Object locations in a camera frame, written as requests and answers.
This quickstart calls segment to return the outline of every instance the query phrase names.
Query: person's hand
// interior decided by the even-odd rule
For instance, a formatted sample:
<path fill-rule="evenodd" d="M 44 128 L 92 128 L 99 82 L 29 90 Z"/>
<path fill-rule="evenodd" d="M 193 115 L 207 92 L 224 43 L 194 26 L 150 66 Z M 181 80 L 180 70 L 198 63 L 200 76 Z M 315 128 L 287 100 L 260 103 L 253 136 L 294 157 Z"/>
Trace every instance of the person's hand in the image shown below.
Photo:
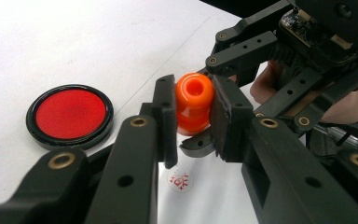
<path fill-rule="evenodd" d="M 273 96 L 277 90 L 274 89 L 282 73 L 282 67 L 274 62 L 269 61 L 266 69 L 257 77 L 253 86 L 251 87 L 251 95 L 255 101 L 263 104 Z M 319 92 L 310 92 L 297 105 L 293 106 L 288 114 L 290 116 L 298 113 L 302 108 L 312 102 Z M 358 121 L 358 91 L 353 91 L 342 100 L 330 107 L 322 117 L 321 122 L 349 124 Z"/>

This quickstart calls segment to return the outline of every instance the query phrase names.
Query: black rim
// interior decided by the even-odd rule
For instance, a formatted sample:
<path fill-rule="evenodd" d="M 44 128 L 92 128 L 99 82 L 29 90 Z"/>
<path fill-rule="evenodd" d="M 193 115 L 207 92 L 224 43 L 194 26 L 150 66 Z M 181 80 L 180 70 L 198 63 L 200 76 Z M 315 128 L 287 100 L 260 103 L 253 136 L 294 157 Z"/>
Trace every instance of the black rim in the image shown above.
<path fill-rule="evenodd" d="M 85 136 L 72 139 L 60 139 L 51 137 L 42 132 L 36 124 L 36 112 L 39 106 L 51 95 L 60 91 L 83 90 L 96 94 L 104 103 L 105 117 L 96 130 Z M 57 149 L 63 147 L 87 149 L 100 143 L 111 131 L 113 126 L 113 105 L 109 98 L 101 91 L 84 85 L 65 85 L 46 91 L 39 96 L 30 106 L 26 116 L 26 125 L 29 133 L 44 148 Z"/>

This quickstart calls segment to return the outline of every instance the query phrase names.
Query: orange object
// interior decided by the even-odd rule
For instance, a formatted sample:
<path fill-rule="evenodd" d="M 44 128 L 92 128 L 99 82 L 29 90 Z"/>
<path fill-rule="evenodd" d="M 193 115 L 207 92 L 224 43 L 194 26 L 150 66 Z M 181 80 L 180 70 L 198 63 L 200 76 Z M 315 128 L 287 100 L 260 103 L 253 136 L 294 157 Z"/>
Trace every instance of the orange object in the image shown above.
<path fill-rule="evenodd" d="M 209 110 L 214 96 L 212 81 L 200 73 L 184 75 L 176 83 L 178 132 L 191 136 L 209 125 Z"/>

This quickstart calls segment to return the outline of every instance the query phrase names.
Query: red ink pad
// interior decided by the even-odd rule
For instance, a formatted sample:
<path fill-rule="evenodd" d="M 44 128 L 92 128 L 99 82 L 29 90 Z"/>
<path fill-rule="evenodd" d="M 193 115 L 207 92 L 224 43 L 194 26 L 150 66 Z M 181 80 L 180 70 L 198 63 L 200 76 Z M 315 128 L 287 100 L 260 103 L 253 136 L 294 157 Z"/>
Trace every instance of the red ink pad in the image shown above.
<path fill-rule="evenodd" d="M 113 106 L 102 92 L 84 85 L 65 85 L 39 96 L 28 110 L 30 134 L 47 149 L 87 149 L 113 126 Z"/>

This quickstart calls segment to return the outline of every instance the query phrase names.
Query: white surface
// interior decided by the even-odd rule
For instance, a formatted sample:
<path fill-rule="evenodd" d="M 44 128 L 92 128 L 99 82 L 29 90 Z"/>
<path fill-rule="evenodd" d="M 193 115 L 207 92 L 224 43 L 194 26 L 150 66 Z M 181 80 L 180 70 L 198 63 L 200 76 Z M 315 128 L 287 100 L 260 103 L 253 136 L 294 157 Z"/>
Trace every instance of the white surface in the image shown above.
<path fill-rule="evenodd" d="M 157 78 L 201 69 L 215 33 L 238 20 L 198 0 L 0 1 L 0 203 L 47 153 L 25 126 L 40 94 L 84 84 L 110 98 L 114 131 L 92 154 L 151 102 Z M 158 223 L 257 223 L 239 164 L 180 152 L 179 166 L 194 185 L 175 192 L 160 169 Z"/>

